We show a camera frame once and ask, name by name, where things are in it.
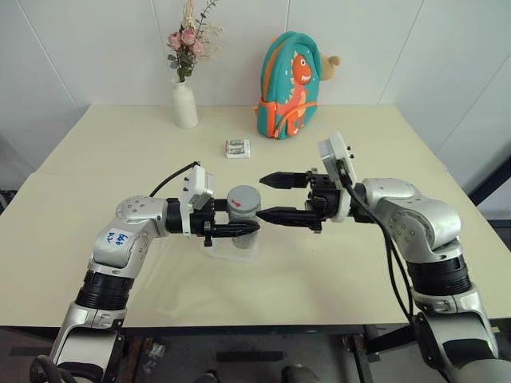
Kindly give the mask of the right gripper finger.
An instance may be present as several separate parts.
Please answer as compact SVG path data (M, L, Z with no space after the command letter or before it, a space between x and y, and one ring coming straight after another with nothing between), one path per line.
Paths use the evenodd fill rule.
M282 190L306 188L308 175L304 172L273 172L259 179L261 184Z
M316 214L313 211L299 210L295 207L271 207L256 212L267 223L285 227L315 227Z

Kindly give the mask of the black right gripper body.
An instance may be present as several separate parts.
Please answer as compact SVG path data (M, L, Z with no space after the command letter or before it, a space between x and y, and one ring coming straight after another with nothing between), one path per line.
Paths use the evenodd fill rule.
M309 228L314 233L322 231L322 222L334 217L339 209L340 190L332 182L328 174L319 174L316 169L306 172L307 185L310 191L307 195L305 208L313 213L314 218Z

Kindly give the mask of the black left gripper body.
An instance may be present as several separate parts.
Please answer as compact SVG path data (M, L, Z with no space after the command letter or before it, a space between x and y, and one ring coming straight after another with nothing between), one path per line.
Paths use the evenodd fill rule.
M204 246L211 247L216 234L215 199L210 198L202 208L194 208L190 215L191 232L204 239Z

